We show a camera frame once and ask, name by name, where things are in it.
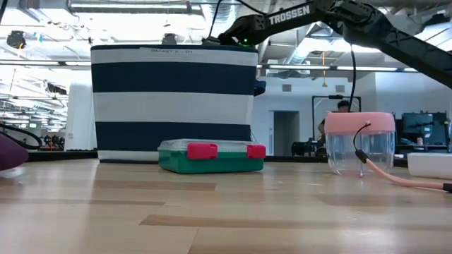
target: doorway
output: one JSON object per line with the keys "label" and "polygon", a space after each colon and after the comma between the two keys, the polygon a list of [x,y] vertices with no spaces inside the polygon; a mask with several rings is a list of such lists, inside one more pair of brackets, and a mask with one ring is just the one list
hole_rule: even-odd
{"label": "doorway", "polygon": [[275,156],[292,156],[293,142],[299,142],[299,112],[274,111]]}

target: wooden table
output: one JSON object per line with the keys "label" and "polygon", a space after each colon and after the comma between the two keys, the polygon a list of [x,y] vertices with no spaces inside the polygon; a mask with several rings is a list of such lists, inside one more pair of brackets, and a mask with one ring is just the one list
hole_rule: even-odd
{"label": "wooden table", "polygon": [[[408,177],[406,169],[393,173]],[[96,159],[2,173],[2,254],[450,253],[452,195],[326,164],[177,175]]]}

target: ceiling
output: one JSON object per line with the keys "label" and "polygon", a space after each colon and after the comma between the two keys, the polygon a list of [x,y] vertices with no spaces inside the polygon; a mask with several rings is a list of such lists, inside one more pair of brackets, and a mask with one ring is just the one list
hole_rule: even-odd
{"label": "ceiling", "polygon": [[[303,1],[247,0],[249,5],[266,13],[288,8]],[[368,0],[390,17],[422,22],[425,17],[451,13],[450,0]],[[89,61],[90,48],[96,44],[160,44],[165,33],[177,35],[178,44],[200,44],[208,35],[216,0],[40,0],[9,1],[0,26],[0,60],[17,61]],[[213,36],[228,29],[240,16],[252,14],[233,0],[224,0],[213,28]],[[427,27],[417,35],[445,50],[452,50],[452,24]],[[14,49],[6,43],[13,30],[25,32],[27,45]],[[350,46],[341,36],[319,23],[288,30],[271,36],[258,47],[262,64],[316,64],[350,66]],[[404,67],[378,50],[354,48],[358,66]],[[9,103],[5,96],[52,98],[49,84],[69,92],[69,85],[81,76],[89,76],[79,68],[0,66],[0,106],[13,105],[12,110],[32,109]],[[348,72],[335,71],[337,77]],[[262,73],[279,78],[293,78],[295,71]],[[319,77],[323,71],[303,72]],[[59,100],[43,100],[52,104],[54,112],[67,111],[67,95]]]}

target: pink lid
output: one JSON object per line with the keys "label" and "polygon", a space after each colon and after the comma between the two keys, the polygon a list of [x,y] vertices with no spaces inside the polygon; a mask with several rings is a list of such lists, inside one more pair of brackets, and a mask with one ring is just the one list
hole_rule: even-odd
{"label": "pink lid", "polygon": [[355,134],[366,123],[362,133],[381,133],[396,131],[394,116],[381,112],[328,113],[325,119],[325,134]]}

